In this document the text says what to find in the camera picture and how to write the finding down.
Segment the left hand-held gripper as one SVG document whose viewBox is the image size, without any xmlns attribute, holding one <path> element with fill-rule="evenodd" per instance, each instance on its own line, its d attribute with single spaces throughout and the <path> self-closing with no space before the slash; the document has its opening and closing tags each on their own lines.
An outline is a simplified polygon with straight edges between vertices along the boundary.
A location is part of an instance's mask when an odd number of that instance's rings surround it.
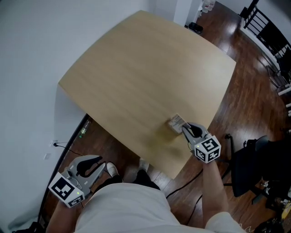
<svg viewBox="0 0 291 233">
<path fill-rule="evenodd" d="M 87 199 L 91 194 L 90 188 L 102 175 L 106 163 L 99 164 L 88 174 L 86 172 L 102 159 L 98 155 L 75 158 L 62 173 L 56 174 L 49 184 L 49 190 L 69 208 Z"/>
</svg>

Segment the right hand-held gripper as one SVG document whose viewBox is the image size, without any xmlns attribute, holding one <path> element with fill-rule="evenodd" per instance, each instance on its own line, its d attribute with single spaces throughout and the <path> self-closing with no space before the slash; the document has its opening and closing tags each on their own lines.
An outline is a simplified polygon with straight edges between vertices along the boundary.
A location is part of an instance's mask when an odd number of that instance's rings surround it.
<svg viewBox="0 0 291 233">
<path fill-rule="evenodd" d="M 200 124 L 189 122 L 190 128 L 182 126 L 184 134 L 192 154 L 204 163 L 209 163 L 220 156 L 221 145 L 217 138 Z"/>
</svg>

